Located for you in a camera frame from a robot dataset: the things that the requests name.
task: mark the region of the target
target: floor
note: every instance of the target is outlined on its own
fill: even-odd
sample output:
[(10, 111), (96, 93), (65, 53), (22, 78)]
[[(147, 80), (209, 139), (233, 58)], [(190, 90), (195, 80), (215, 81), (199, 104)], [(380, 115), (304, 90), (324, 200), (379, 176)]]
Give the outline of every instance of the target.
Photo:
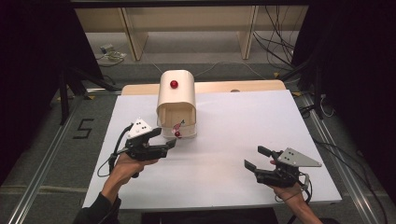
[[(259, 32), (259, 35), (271, 38), (272, 32)], [(298, 32), (285, 31), (283, 36), (294, 44)], [(287, 72), (285, 69), (288, 69), (279, 59), (268, 55), (255, 40), (252, 42), (249, 59), (242, 60), (234, 32), (150, 33), (140, 62), (131, 60), (124, 34), (87, 34), (87, 37), (98, 59), (103, 56), (100, 47), (104, 44), (112, 44), (117, 51), (126, 53), (122, 63), (102, 67), (106, 81), (114, 81), (118, 85), (132, 82), (131, 80), (135, 77), (125, 74), (125, 68), (126, 66), (131, 68), (133, 65), (133, 69), (144, 68), (147, 74), (140, 75), (148, 78), (149, 76), (159, 77), (163, 71), (175, 64), (188, 64), (191, 70), (194, 70), (194, 74), (206, 76), (219, 74), (224, 67), (233, 66), (235, 69), (244, 69), (246, 76), (236, 77), (239, 79), (272, 79), (276, 73), (283, 75)], [(282, 60), (288, 59), (279, 45), (271, 44), (269, 49), (276, 52)], [(102, 58), (98, 60), (98, 63), (109, 66), (115, 62)], [(258, 64), (268, 65), (272, 69), (258, 67)], [(298, 91), (297, 80), (298, 77), (293, 77), (285, 82), (290, 91)], [(89, 89), (97, 88), (91, 83), (85, 84)], [(299, 107), (312, 104), (309, 92), (304, 93), (305, 95), (295, 98)], [(58, 96), (54, 96), (51, 103), (52, 109), (43, 120), (41, 131), (37, 133), (31, 149), (22, 154), (7, 181), (1, 187), (0, 223), (8, 223), (10, 220), (13, 220), (10, 223), (70, 223), (73, 220), (75, 213), (82, 205), (91, 180), (92, 169), (90, 167), (96, 164), (97, 149), (101, 147), (101, 139), (106, 134), (106, 125), (103, 123), (111, 118), (111, 108), (117, 99), (117, 94), (109, 92), (90, 95), (94, 97), (94, 100), (73, 99), (73, 95), (70, 95), (74, 119), (70, 120), (68, 128), (65, 129), (59, 126), (60, 103)], [(336, 112), (330, 116), (331, 102), (326, 102), (324, 99), (322, 103), (323, 110), (326, 112), (324, 119), (318, 119), (314, 112), (308, 114), (309, 116), (306, 115), (307, 118), (304, 121), (308, 130), (319, 141), (336, 144), (347, 151), (352, 159), (335, 147), (329, 147), (327, 150), (318, 146), (343, 201), (332, 205), (312, 205), (315, 213), (319, 217), (333, 217), (340, 223), (396, 223), (394, 203), (376, 181), (375, 175), (365, 163), (364, 158), (359, 156), (359, 149), (350, 139), (346, 127), (337, 118)], [(92, 122), (94, 132), (90, 138), (93, 140), (77, 140), (76, 138), (81, 135), (78, 129), (81, 128), (81, 121), (84, 119), (88, 123), (91, 119), (95, 120)], [(362, 166), (367, 172), (372, 191), (365, 186), (365, 181), (359, 180), (356, 174), (350, 172), (331, 153), (345, 160), (359, 175), (364, 175)], [(43, 166), (45, 162), (42, 163), (42, 161), (47, 162), (47, 167)], [(35, 182), (38, 183), (37, 186), (32, 184), (32, 180), (39, 180)], [(375, 197), (379, 198), (384, 209)], [(288, 208), (280, 205), (275, 207), (275, 210), (279, 223), (286, 223), (290, 217)], [(386, 212), (388, 222), (384, 218), (383, 210)], [(121, 211), (120, 219), (121, 223), (140, 222), (139, 214), (126, 211)]]

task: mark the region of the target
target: gray carpet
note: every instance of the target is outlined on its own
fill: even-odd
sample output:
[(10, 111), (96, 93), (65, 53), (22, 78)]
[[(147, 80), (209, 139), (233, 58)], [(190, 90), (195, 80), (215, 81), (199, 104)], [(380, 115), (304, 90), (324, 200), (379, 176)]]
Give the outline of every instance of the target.
[[(213, 64), (157, 64), (157, 66), (162, 71), (187, 69), (197, 75), (210, 69)], [(249, 67), (261, 76), (258, 76), (241, 63), (220, 63), (209, 71), (197, 76), (195, 81), (272, 79), (274, 78), (274, 72), (279, 71), (279, 69), (269, 64), (250, 64)], [(102, 68), (102, 71), (105, 76), (111, 77), (118, 87), (126, 84), (158, 83), (161, 76), (161, 72), (153, 64), (118, 65)], [(111, 83), (108, 77), (105, 78), (105, 81)], [(90, 82), (84, 83), (87, 88), (95, 87)], [(296, 82), (287, 84), (288, 89), (295, 91), (295, 84)], [(93, 99), (82, 102), (24, 223), (71, 223), (81, 207), (85, 192), (89, 186), (116, 98), (117, 96), (114, 94), (96, 95)], [(301, 97), (296, 98), (295, 101), (297, 106), (304, 106)], [(61, 105), (57, 100), (57, 96), (54, 97), (51, 107), (52, 109), (43, 120), (40, 132), (36, 134), (31, 148), (22, 154), (1, 188), (0, 223), (7, 223), (12, 210), (18, 203), (24, 189), (30, 183), (35, 170), (59, 129)], [(88, 138), (79, 139), (79, 137), (87, 133), (78, 130), (83, 119), (86, 119), (83, 127), (92, 130)], [(312, 119), (307, 118), (304, 121), (312, 136), (318, 139), (318, 130)], [(325, 122), (336, 144), (360, 161), (367, 169), (373, 189), (386, 207), (389, 223), (396, 223), (396, 208), (394, 204), (389, 200), (386, 192), (375, 179), (375, 175), (370, 171), (364, 158), (356, 153), (357, 149), (350, 139), (343, 122), (336, 114), (331, 118), (325, 117)], [(333, 217), (340, 223), (362, 223), (361, 215), (352, 202), (343, 180), (334, 166), (332, 155), (320, 147), (318, 150), (332, 175), (334, 183), (343, 196), (343, 201), (332, 205), (312, 205), (314, 211), (319, 217)], [(361, 174), (359, 165), (354, 163), (354, 161), (348, 161), (348, 163)], [(378, 203), (364, 185), (362, 185), (362, 189), (373, 206), (373, 210), (383, 222)], [(285, 205), (276, 206), (275, 210), (279, 223), (286, 223), (291, 216), (289, 209)], [(120, 220), (121, 223), (139, 223), (139, 214), (122, 211), (120, 212)]]

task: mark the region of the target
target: white table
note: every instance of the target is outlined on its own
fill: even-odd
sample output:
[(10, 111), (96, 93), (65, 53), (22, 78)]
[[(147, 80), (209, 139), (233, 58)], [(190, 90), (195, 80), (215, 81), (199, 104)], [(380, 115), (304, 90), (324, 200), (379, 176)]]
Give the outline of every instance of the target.
[[(156, 127), (157, 95), (122, 95), (114, 107), (105, 141), (83, 206), (96, 199), (106, 179), (96, 171), (113, 151), (122, 130), (137, 118)], [(120, 191), (121, 209), (181, 211), (274, 206), (273, 191), (256, 182), (244, 160), (274, 170), (257, 146), (279, 151), (292, 147), (322, 162), (289, 91), (197, 93), (197, 136), (179, 139), (168, 156), (147, 166)], [(159, 145), (166, 139), (150, 140)], [(337, 203), (341, 196), (326, 166), (309, 173), (311, 203)], [(102, 175), (108, 172), (106, 165)]]

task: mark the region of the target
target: red button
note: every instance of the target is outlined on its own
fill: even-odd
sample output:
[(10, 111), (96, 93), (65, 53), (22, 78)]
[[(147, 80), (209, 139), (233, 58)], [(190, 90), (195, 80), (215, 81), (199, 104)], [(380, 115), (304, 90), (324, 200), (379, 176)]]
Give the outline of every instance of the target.
[(176, 80), (171, 81), (171, 87), (172, 87), (172, 89), (176, 89), (178, 87), (178, 83)]

